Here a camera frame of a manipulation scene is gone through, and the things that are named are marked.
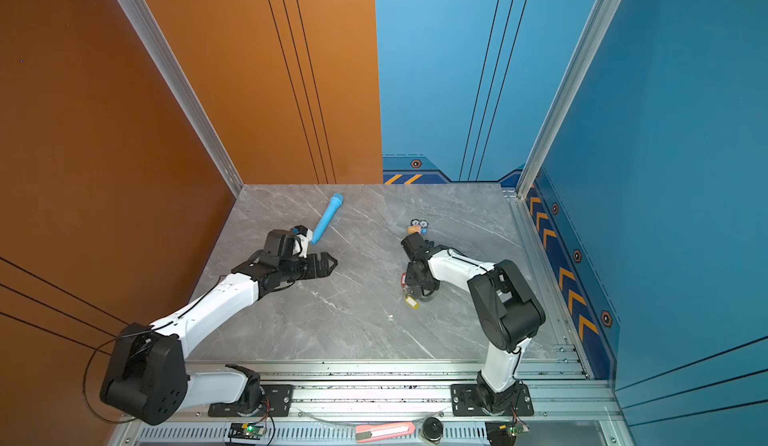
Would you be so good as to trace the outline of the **keyring with coloured keys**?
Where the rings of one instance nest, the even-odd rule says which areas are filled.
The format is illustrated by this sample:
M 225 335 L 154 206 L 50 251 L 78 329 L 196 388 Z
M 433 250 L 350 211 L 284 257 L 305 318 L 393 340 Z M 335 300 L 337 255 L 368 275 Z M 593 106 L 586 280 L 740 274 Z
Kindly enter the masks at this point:
M 410 286 L 406 282 L 407 274 L 403 273 L 401 276 L 400 284 L 401 284 L 401 293 L 402 297 L 405 301 L 405 303 L 411 307 L 414 310 L 418 310 L 420 308 L 417 295 L 420 292 L 419 288 L 414 288 L 413 286 Z

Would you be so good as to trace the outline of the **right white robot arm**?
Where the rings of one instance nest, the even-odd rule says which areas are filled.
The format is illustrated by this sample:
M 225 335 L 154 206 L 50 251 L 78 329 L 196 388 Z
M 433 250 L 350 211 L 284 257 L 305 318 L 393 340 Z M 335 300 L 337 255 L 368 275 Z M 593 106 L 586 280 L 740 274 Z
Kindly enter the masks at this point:
M 546 322 L 545 308 L 517 264 L 472 259 L 437 245 L 418 233 L 401 241 L 408 258 L 401 285 L 415 299 L 426 299 L 444 284 L 469 293 L 489 345 L 469 400 L 458 399 L 458 415 L 531 417 L 528 386 L 519 378 L 522 357 Z

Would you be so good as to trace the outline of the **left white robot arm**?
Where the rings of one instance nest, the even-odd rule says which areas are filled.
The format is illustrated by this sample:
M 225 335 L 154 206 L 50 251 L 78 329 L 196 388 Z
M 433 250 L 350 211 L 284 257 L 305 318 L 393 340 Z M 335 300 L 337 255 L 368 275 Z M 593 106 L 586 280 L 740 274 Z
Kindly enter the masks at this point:
M 99 392 L 101 402 L 149 425 L 204 405 L 241 416 L 260 413 L 265 394 L 259 373 L 236 364 L 194 373 L 187 368 L 189 355 L 267 294 L 299 281 L 326 278 L 337 265 L 327 252 L 283 259 L 256 252 L 192 304 L 149 325 L 128 325 L 115 339 Z

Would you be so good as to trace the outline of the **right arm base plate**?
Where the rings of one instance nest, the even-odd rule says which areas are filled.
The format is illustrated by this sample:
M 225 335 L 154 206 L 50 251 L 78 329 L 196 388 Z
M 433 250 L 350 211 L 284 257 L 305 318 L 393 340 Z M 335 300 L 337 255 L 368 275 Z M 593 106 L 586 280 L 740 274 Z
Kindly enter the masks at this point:
M 458 417 L 532 417 L 535 414 L 529 388 L 522 381 L 515 381 L 503 392 L 494 392 L 485 384 L 452 384 L 450 393 L 452 411 Z

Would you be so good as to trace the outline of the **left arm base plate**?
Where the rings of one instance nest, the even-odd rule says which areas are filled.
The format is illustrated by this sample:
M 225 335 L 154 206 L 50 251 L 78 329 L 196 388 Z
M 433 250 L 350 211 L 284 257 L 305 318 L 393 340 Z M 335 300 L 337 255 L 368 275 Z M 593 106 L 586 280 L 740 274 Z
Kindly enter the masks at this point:
M 234 403 L 215 403 L 209 406 L 209 417 L 284 418 L 290 413 L 294 386 L 267 384 L 247 389 Z

